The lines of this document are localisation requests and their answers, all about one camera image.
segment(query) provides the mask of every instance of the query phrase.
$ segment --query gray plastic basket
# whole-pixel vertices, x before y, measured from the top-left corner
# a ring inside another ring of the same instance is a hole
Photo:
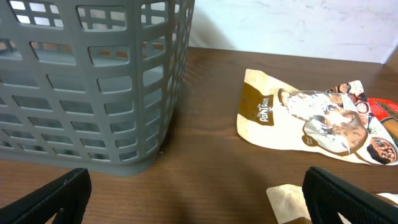
[[[195,0],[0,0],[0,158],[133,175],[157,157]]]

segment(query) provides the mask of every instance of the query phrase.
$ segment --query cream colored package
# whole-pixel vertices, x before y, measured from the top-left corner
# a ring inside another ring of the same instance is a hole
[[[368,119],[371,118],[370,110],[366,110],[368,102],[358,100],[365,98],[359,81],[332,88],[327,94],[335,102],[333,104],[341,105],[337,115],[349,118],[350,122],[319,128],[320,122],[314,123],[307,114],[301,113],[306,110],[295,110],[308,108],[310,111],[313,105],[319,107],[318,103],[307,105],[306,99],[313,99],[310,96],[314,95],[298,92],[264,72],[246,70],[239,102],[238,133],[245,140],[270,149],[319,152],[335,159],[365,164],[398,164],[397,146],[389,143],[392,139],[377,119]]]
[[[302,188],[285,184],[267,189],[267,196],[279,224],[311,224],[311,217],[305,204]],[[398,206],[398,195],[381,193],[375,197]],[[340,215],[344,224],[350,223]]]

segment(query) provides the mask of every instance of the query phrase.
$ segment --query wall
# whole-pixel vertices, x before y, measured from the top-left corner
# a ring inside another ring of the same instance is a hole
[[[190,45],[384,63],[398,0],[196,0]]]

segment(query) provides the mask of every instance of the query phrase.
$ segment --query wooden table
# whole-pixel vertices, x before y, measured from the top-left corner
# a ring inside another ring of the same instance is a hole
[[[276,223],[267,188],[301,185],[310,166],[368,192],[398,194],[398,167],[277,151],[241,139],[236,114],[247,68],[301,90],[362,80],[368,96],[398,101],[398,74],[381,64],[190,48],[164,154],[134,177],[92,172],[83,223]],[[0,161],[0,207],[68,170]]]

